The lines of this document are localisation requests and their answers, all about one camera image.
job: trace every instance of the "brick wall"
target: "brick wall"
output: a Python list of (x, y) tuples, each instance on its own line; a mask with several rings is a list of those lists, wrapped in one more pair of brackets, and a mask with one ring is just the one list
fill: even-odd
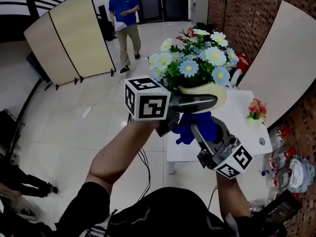
[[(282, 0), (227, 0), (224, 33), (237, 53), (251, 61), (259, 52)], [(316, 19), (316, 0), (284, 0)], [(208, 23), (222, 30), (223, 0), (209, 0)]]
[[(259, 52), (277, 15), (282, 0), (228, 0), (224, 33), (237, 53), (251, 61)], [(284, 0), (316, 19), (316, 0)], [(223, 0), (209, 0), (208, 23), (221, 31)], [(288, 146), (293, 145), (302, 157), (316, 165), (316, 82), (280, 122), (291, 128)], [(316, 180), (301, 194), (303, 208), (285, 226), (289, 237), (316, 236)]]

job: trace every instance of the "blue t-shirt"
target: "blue t-shirt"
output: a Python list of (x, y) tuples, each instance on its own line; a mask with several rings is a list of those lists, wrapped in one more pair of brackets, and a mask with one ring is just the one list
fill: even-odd
[(118, 22), (124, 22), (127, 26), (136, 24), (136, 13), (130, 13), (123, 17), (120, 14), (123, 11), (130, 10), (139, 5), (138, 0), (110, 0), (109, 11), (114, 12)]

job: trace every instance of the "blue glove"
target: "blue glove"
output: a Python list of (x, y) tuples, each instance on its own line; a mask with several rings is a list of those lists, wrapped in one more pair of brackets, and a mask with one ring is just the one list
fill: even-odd
[(217, 126), (211, 118), (211, 112), (201, 114), (184, 113), (179, 122), (179, 125), (172, 131), (180, 134), (180, 139), (176, 141), (177, 145), (184, 143), (189, 145), (194, 140), (194, 135), (191, 132), (191, 124), (197, 124), (198, 128), (206, 141), (216, 139)]

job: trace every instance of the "khaki pants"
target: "khaki pants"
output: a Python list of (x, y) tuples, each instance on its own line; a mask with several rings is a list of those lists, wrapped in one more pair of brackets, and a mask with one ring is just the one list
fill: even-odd
[(127, 35), (132, 39), (134, 54), (138, 54), (141, 47), (137, 24), (128, 26), (123, 30), (117, 32), (119, 41), (119, 56), (123, 67), (130, 65), (129, 57), (127, 54)]

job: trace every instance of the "black door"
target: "black door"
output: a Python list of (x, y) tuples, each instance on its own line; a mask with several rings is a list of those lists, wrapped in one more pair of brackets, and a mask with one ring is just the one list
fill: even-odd
[(140, 23), (163, 21), (161, 0), (139, 0), (139, 3), (138, 17)]
[(188, 0), (162, 0), (165, 21), (187, 21)]
[(139, 0), (139, 3), (140, 23), (188, 20), (188, 0)]

